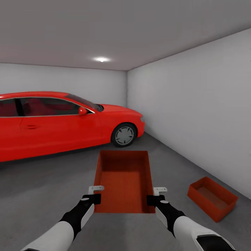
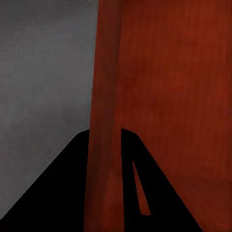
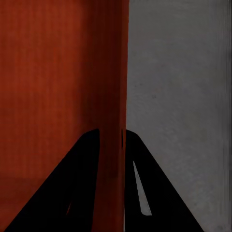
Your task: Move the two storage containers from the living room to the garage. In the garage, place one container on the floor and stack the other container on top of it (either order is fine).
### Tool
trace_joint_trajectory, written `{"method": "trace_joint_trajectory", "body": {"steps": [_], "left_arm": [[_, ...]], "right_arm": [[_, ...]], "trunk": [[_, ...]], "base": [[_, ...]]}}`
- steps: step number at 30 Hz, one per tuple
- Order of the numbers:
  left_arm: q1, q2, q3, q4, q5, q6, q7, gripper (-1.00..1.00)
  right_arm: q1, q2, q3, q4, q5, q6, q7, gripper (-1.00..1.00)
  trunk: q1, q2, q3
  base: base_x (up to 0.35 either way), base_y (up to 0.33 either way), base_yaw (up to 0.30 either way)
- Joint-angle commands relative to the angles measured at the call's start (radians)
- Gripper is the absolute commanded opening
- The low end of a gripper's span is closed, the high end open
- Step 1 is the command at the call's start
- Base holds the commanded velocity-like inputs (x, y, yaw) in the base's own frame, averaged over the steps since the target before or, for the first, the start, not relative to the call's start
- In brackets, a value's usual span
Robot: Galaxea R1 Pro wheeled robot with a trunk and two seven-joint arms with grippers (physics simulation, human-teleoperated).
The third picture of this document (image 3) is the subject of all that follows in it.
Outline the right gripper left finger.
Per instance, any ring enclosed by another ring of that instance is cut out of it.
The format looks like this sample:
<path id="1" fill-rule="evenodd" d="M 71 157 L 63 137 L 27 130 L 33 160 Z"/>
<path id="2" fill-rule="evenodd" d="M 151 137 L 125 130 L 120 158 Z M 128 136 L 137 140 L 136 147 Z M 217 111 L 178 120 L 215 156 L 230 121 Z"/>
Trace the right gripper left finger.
<path id="1" fill-rule="evenodd" d="M 91 232 L 99 129 L 81 135 L 4 232 Z"/>

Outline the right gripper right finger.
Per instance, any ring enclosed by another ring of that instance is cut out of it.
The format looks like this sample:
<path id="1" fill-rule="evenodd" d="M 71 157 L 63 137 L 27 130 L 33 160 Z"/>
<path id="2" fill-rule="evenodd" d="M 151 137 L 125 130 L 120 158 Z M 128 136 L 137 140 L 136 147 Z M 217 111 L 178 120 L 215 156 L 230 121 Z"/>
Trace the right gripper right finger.
<path id="1" fill-rule="evenodd" d="M 135 162 L 152 216 L 140 208 Z M 126 130 L 125 232 L 204 232 L 141 138 Z"/>

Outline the storage box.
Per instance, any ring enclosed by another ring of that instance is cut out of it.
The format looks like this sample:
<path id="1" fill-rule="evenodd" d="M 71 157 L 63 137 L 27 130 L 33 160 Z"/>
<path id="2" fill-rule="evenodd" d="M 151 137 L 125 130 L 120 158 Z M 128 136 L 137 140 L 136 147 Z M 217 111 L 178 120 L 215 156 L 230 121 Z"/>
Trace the storage box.
<path id="1" fill-rule="evenodd" d="M 0 232 L 99 129 L 91 232 L 123 232 L 129 0 L 0 0 Z"/>

